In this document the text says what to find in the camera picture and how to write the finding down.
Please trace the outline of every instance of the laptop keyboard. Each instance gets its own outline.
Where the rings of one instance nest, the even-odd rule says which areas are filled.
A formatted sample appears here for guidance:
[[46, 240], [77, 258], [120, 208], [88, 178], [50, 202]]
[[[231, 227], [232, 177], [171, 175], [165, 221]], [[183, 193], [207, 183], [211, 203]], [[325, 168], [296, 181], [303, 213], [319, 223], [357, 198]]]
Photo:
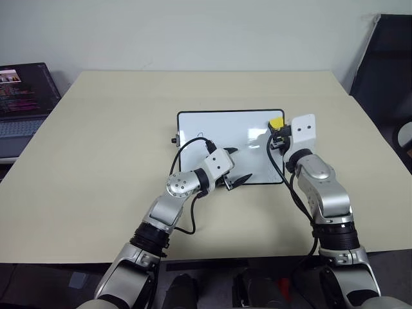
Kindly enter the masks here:
[[33, 135], [43, 123], [41, 120], [0, 122], [0, 138]]

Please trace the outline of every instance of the robotic arm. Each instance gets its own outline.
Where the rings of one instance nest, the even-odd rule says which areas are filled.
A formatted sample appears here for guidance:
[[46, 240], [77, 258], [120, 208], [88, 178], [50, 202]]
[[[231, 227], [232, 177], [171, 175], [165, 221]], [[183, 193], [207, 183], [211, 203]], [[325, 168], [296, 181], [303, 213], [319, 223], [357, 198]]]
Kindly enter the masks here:
[[348, 193], [336, 180], [333, 167], [314, 154], [315, 116], [297, 117], [288, 126], [270, 128], [273, 148], [283, 147], [285, 166], [295, 173], [308, 199], [313, 235], [319, 238], [319, 255], [326, 262], [320, 280], [328, 306], [412, 308], [397, 299], [380, 297], [365, 248], [359, 244]]
[[163, 249], [169, 246], [183, 204], [194, 194], [199, 198], [213, 191], [215, 183], [224, 182], [224, 176], [234, 167], [227, 150], [216, 149], [210, 141], [208, 150], [211, 154], [197, 169], [168, 177], [165, 192], [153, 202], [134, 236], [104, 274], [95, 299], [79, 308], [145, 308], [151, 302], [160, 258], [166, 256]]

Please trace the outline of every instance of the yellow block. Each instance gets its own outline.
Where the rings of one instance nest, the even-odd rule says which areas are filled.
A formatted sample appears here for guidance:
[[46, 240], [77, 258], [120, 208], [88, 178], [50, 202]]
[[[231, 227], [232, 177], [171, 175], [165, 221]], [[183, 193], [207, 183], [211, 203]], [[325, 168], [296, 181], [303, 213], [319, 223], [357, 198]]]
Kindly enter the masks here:
[[281, 127], [284, 126], [283, 124], [283, 118], [282, 117], [278, 117], [278, 118], [273, 118], [269, 120], [269, 124], [271, 127], [273, 127], [274, 129], [280, 129]]

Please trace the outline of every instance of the whiteboard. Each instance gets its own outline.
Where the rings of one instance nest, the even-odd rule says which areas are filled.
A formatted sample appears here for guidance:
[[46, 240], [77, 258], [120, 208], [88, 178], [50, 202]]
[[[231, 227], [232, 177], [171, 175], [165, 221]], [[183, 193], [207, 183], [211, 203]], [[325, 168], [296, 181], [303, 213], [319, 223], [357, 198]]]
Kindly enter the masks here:
[[[181, 111], [178, 113], [178, 146], [203, 136], [216, 147], [235, 147], [231, 154], [235, 167], [227, 175], [232, 182], [252, 173], [245, 184], [281, 183], [282, 179], [270, 163], [266, 144], [270, 136], [268, 121], [284, 118], [280, 109], [244, 111]], [[204, 141], [188, 145], [180, 154], [180, 170], [190, 171], [208, 156]], [[283, 171], [283, 157], [272, 151], [274, 160]]]

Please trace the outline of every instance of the table surface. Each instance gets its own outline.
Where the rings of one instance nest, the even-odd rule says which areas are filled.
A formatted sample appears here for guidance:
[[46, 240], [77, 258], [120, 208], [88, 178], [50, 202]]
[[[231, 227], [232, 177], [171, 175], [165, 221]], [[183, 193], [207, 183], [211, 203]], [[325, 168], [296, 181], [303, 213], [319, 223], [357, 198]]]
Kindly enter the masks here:
[[[85, 71], [0, 183], [0, 262], [112, 261], [164, 190], [176, 114], [265, 108], [316, 115], [317, 153], [348, 191], [367, 250], [412, 247], [412, 177], [330, 72]], [[289, 256], [312, 245], [284, 185], [216, 190], [195, 216], [195, 235], [171, 235], [170, 259]]]

